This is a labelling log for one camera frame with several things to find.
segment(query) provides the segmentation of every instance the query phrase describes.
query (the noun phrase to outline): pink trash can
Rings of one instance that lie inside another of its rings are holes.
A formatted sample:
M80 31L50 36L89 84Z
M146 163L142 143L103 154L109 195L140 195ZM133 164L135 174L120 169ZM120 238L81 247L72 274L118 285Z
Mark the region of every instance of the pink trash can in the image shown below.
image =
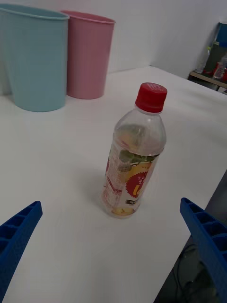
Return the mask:
M67 95L99 98L104 94L115 21L76 11L62 12L70 16Z

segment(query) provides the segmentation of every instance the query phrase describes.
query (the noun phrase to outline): blue plastic bin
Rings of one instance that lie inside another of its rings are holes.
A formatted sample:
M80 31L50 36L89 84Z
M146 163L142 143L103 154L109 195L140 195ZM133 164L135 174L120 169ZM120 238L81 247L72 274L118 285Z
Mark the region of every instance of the blue plastic bin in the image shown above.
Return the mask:
M227 23L220 22L220 28L216 41L219 42L220 47L227 47Z
M0 4L0 44L13 99L44 112L65 104L69 16Z

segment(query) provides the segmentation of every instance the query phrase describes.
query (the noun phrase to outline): bottle on shelf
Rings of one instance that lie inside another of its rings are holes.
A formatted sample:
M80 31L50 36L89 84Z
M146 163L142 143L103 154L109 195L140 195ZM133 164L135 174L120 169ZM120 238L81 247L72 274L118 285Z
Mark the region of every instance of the bottle on shelf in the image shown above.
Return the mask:
M225 70L227 67L227 53L221 58L220 62L218 63L218 67L214 72L214 79L222 79L224 74L225 74Z
M202 72L204 71L204 68L205 68L205 66L206 66L206 64L207 64L207 60L208 60L208 58L209 58L209 56L210 56L210 51L211 51L211 47L208 46L208 47L206 48L206 51L205 51L205 53L203 54L203 56L202 56L200 62L199 62L197 68L195 69L195 72L197 72L198 74L202 74Z
M113 132L106 167L102 202L111 215L131 216L151 177L166 143L160 117L167 90L155 83L143 83L135 108L121 118Z

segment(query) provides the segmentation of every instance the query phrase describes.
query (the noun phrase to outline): black cable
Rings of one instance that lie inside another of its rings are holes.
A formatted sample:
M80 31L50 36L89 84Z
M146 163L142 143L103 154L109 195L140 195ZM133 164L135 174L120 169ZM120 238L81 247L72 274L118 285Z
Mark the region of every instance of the black cable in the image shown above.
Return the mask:
M184 297L184 299L185 299L185 301L186 301L187 303L188 303L188 301L187 301L187 299L186 299L185 296L184 296L183 288L182 288L182 285L181 285L181 282L180 282L179 272L180 272L180 264L181 264L181 261L183 260L183 255L184 255L185 252L186 252L190 247L192 247L192 246L196 246L196 245L195 245L195 244L190 244L190 245L188 245L187 247L185 247L185 248L182 250L182 252L181 252L181 254L180 254L180 256L179 256L179 261L178 261L177 270L176 270L176 280L177 280L177 283L178 283L178 285L179 285L179 287L180 287L181 293L183 294L183 297Z
M177 302L177 293L178 293L178 282L176 280L176 276L175 276L175 272L174 272L174 267L172 269L172 273L173 273L173 276L174 276L174 281L176 283L176 290L175 290L175 301Z

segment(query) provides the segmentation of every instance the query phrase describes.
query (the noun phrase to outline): white table surface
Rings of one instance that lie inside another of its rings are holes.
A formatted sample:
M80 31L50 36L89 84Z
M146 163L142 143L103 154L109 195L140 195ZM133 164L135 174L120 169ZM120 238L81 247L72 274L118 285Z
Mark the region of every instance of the white table surface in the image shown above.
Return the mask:
M167 144L143 203L118 220L99 206L115 123L143 82L168 89ZM0 97L0 224L35 200L43 216L4 303L151 303L189 231L185 196L205 208L227 168L227 97L147 67L108 75L96 100L47 113Z

